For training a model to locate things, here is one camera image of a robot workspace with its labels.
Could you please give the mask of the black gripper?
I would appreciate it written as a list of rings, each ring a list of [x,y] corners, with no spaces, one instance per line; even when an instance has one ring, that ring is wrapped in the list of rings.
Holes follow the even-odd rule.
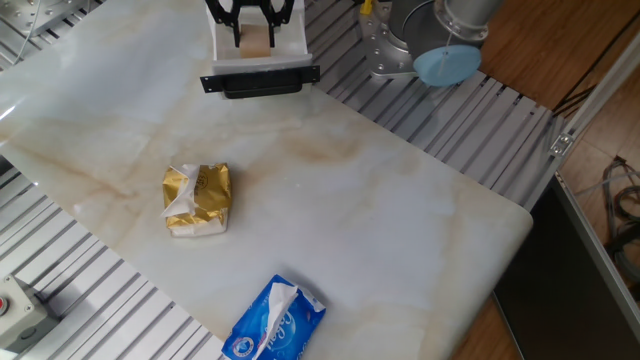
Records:
[[[232,0],[229,11],[223,7],[219,0],[205,0],[205,3],[217,24],[224,24],[232,29],[236,48],[240,45],[240,7],[260,7],[268,24],[270,47],[274,48],[275,28],[289,23],[295,1],[284,0],[279,10],[274,8],[271,0]]]

